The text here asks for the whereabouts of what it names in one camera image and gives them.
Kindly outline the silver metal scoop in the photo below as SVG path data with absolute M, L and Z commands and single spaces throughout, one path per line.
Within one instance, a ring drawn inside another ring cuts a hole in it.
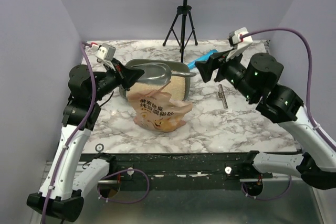
M 137 82 L 157 86 L 168 84 L 173 76 L 183 78 L 192 78 L 196 76 L 196 73 L 193 72 L 173 71 L 165 63 L 144 63 L 132 66 L 131 69 L 144 71 L 144 74 L 137 80 Z

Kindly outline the grey bag clip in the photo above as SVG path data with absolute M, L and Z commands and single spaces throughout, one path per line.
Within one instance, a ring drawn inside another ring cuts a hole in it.
M 227 101 L 226 101 L 223 86 L 221 84 L 218 85 L 218 93 L 217 94 L 218 94 L 218 98 L 222 101 L 223 108 L 227 110 L 228 109 L 228 104 L 227 104 Z

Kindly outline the pink cat litter bag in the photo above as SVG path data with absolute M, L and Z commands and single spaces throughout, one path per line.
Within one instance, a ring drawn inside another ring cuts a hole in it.
M 136 125 L 150 131 L 173 132 L 186 124 L 183 117 L 191 112 L 193 105 L 174 99 L 164 90 L 169 85 L 137 83 L 127 92 L 127 100 L 136 112 Z

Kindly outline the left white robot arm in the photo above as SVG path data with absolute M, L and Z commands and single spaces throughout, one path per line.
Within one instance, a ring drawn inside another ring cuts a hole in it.
M 55 158 L 39 191 L 27 198 L 27 206 L 42 215 L 42 223 L 47 217 L 75 222 L 87 193 L 100 179 L 112 179 L 116 175 L 116 158 L 111 154 L 98 154 L 79 176 L 75 173 L 101 112 L 98 101 L 119 86 L 129 89 L 144 73 L 144 70 L 126 67 L 118 60 L 113 60 L 112 68 L 105 72 L 94 72 L 88 65 L 71 69 L 68 81 L 70 97 L 63 112 Z

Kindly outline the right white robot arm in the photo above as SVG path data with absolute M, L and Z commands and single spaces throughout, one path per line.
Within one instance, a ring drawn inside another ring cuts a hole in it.
M 249 104 L 296 140 L 301 154 L 270 154 L 251 151 L 241 171 L 249 178 L 257 174 L 278 173 L 300 177 L 306 184 L 321 190 L 335 188 L 335 141 L 308 117 L 303 100 L 278 80 L 284 69 L 268 53 L 254 54 L 247 67 L 242 55 L 229 59 L 229 52 L 216 52 L 206 61 L 197 61 L 204 82 L 217 71 L 216 82 L 227 80 Z

